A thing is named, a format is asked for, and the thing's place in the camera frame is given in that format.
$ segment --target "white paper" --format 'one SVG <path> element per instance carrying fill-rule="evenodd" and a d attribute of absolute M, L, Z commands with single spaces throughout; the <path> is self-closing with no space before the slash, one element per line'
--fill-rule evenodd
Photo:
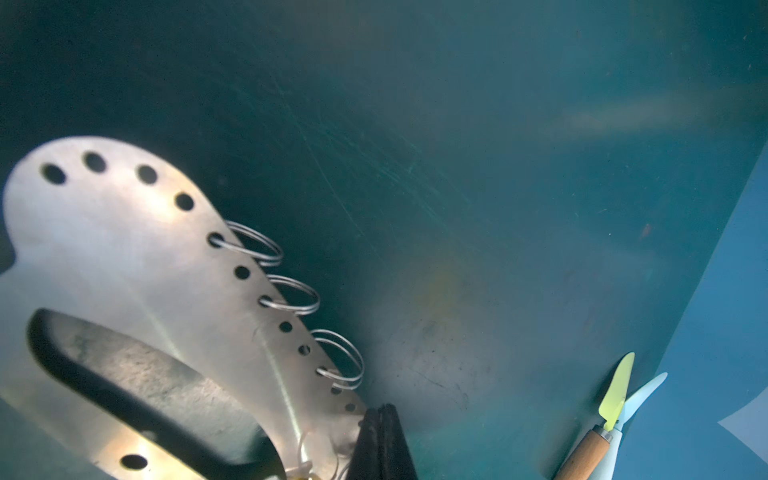
<path fill-rule="evenodd" d="M 718 423 L 768 463 L 768 388 Z"/>

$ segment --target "scratched surface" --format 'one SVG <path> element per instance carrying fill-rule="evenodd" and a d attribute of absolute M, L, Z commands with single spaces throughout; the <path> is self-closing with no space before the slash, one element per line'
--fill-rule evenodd
<path fill-rule="evenodd" d="M 425 480 L 550 478 L 614 363 L 654 373 L 766 140 L 761 2 L 0 12 L 3 178 L 71 134 L 173 162 L 319 290 Z M 69 462 L 25 438 L 10 478 Z"/>

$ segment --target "yellow blade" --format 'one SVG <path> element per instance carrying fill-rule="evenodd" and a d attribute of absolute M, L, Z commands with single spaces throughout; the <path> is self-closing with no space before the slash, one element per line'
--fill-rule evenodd
<path fill-rule="evenodd" d="M 604 429 L 609 432 L 614 429 L 616 421 L 621 414 L 621 409 L 624 407 L 624 400 L 627 399 L 627 388 L 629 388 L 629 375 L 632 373 L 632 365 L 634 364 L 634 352 L 629 352 L 619 362 L 619 366 L 616 367 L 616 373 L 611 380 L 611 384 L 608 386 L 608 391 L 603 397 L 603 401 L 600 404 L 598 412 L 600 416 L 605 419 Z"/>

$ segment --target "metal tool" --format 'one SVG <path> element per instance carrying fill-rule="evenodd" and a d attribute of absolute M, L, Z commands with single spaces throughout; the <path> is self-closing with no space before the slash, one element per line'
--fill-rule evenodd
<path fill-rule="evenodd" d="M 272 256 L 231 248 L 243 246 L 179 170 L 99 137 L 33 150 L 12 171 L 3 209 L 15 249 L 14 265 L 0 276 L 6 402 L 120 480 L 201 478 L 152 435 L 43 370 L 29 346 L 31 319 L 66 315 L 215 382 L 258 421 L 288 478 L 339 477 L 365 406 L 334 386 L 351 377 L 317 372 L 335 369 L 298 316 L 316 310 L 314 290 L 269 277 L 249 258 L 279 262 L 274 242 L 265 242 Z M 291 311 L 274 283 L 315 298 Z"/>
<path fill-rule="evenodd" d="M 595 425 L 568 456 L 554 480 L 587 480 L 611 446 L 611 430 L 619 419 L 627 398 L 629 378 L 634 364 L 634 352 L 624 356 L 614 372 L 608 391 L 598 412 L 605 419 L 603 426 Z"/>
<path fill-rule="evenodd" d="M 659 385 L 664 383 L 667 379 L 667 373 L 660 373 L 650 382 L 641 386 L 632 396 L 624 403 L 624 408 L 621 410 L 618 420 L 614 429 L 611 430 L 611 447 L 605 454 L 605 457 L 600 461 L 598 466 L 590 475 L 590 480 L 611 480 L 614 476 L 614 469 L 616 468 L 616 457 L 619 454 L 619 445 L 621 444 L 621 438 L 624 435 L 622 430 L 624 429 L 624 423 L 628 422 L 632 418 L 637 409 L 645 402 L 645 400 L 653 393 Z"/>

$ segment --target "metal plate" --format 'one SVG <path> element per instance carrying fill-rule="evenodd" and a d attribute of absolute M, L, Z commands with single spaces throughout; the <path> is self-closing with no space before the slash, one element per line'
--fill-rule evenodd
<path fill-rule="evenodd" d="M 106 170 L 90 170 L 89 152 Z M 55 165 L 65 181 L 47 180 Z M 157 181 L 146 184 L 147 165 Z M 178 207 L 186 194 L 191 210 Z M 28 324 L 47 309 L 132 337 L 183 362 L 236 399 L 259 422 L 290 477 L 333 478 L 351 454 L 365 409 L 351 392 L 331 393 L 315 374 L 331 366 L 301 321 L 264 308 L 282 300 L 248 257 L 207 242 L 211 232 L 239 243 L 205 196 L 180 171 L 137 147 L 71 137 L 32 151 L 4 192 L 16 252 L 0 276 L 0 396 L 70 449 L 117 478 L 199 478 L 158 445 L 54 381 L 33 359 Z M 233 272 L 246 266 L 245 280 Z M 289 322 L 292 331 L 279 325 Z M 301 355 L 302 345 L 310 347 Z M 120 465 L 140 454 L 139 472 Z"/>

